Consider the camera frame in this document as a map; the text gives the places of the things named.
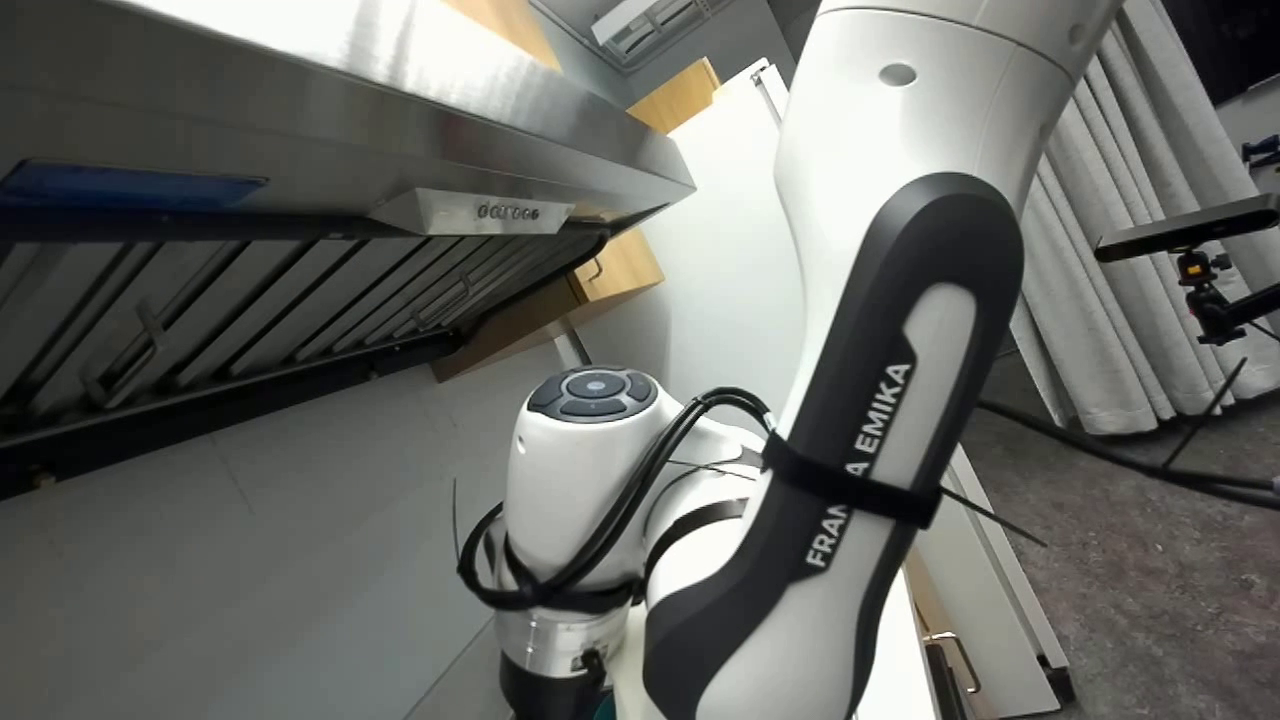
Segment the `gray wall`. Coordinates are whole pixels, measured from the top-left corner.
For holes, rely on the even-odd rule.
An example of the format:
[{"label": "gray wall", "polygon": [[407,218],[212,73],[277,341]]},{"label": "gray wall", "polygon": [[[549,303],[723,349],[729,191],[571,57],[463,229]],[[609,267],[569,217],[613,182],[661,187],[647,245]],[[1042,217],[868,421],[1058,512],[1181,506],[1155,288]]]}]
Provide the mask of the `gray wall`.
[{"label": "gray wall", "polygon": [[628,108],[630,103],[630,85],[628,77],[613,73],[599,57],[590,57],[576,36],[569,36],[557,20],[549,20],[542,12],[531,12],[535,22],[542,26],[557,61],[560,61],[560,73],[569,78],[576,78],[581,89],[613,99],[615,108]]},{"label": "gray wall", "polygon": [[[1280,133],[1280,77],[1273,85],[1259,85],[1249,95],[1234,95],[1220,108],[1227,135],[1241,144],[1254,144]],[[1254,182],[1267,191],[1280,191],[1280,171],[1254,171]]]},{"label": "gray wall", "polygon": [[486,613],[452,577],[531,349],[399,371],[0,505],[3,720],[399,720]]},{"label": "gray wall", "polygon": [[676,77],[700,57],[710,61],[719,78],[733,78],[760,57],[772,61],[782,78],[794,66],[782,43],[782,33],[776,26],[763,0],[723,0],[703,22],[680,33],[673,43],[665,43],[655,57],[630,66],[628,77],[630,99],[647,95],[652,89],[661,89],[666,77]]}]

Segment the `stainless steel hood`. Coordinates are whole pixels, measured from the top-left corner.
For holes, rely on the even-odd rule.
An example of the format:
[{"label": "stainless steel hood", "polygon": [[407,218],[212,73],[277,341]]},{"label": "stainless steel hood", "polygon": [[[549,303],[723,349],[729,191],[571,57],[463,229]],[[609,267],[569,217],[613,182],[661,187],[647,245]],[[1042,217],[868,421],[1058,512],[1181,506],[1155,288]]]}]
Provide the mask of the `stainless steel hood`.
[{"label": "stainless steel hood", "polygon": [[439,0],[0,0],[0,174],[24,159],[261,179],[252,207],[686,191],[665,135]]},{"label": "stainless steel hood", "polygon": [[0,496],[446,352],[682,191],[434,0],[0,0]]}]

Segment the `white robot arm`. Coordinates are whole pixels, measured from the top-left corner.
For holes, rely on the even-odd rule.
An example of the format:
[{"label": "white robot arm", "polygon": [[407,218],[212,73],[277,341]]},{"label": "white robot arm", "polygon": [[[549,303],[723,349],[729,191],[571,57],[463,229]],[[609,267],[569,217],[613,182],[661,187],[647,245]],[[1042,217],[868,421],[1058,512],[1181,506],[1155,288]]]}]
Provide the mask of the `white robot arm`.
[{"label": "white robot arm", "polygon": [[[857,710],[1015,303],[1015,207],[1116,2],[820,7],[776,159],[807,288],[793,400],[781,421],[746,393],[680,406],[619,366],[531,393],[502,529],[492,512],[460,562],[498,613],[518,720],[590,714],[630,600],[665,714]],[[763,434],[700,421],[717,404]]]}]

